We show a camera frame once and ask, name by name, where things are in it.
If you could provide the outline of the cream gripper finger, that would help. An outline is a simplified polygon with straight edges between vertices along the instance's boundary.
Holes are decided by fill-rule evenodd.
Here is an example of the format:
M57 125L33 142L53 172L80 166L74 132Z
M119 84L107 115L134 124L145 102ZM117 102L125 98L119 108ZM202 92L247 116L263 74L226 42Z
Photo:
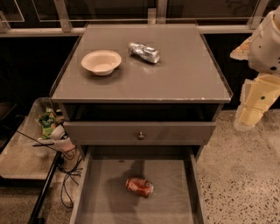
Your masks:
M280 75L259 73L242 84L240 105L234 127L239 131L252 130L280 96Z
M230 57L234 60L247 60L250 44L251 38L245 39L238 47L236 47L230 53Z

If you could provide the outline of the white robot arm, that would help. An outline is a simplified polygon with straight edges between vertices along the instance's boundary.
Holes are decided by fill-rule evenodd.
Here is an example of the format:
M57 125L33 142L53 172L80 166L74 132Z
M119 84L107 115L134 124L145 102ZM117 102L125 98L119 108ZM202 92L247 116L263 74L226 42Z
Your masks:
M269 12L253 34L231 53L258 75L242 84L234 119L239 131L253 129L280 96L280 6Z

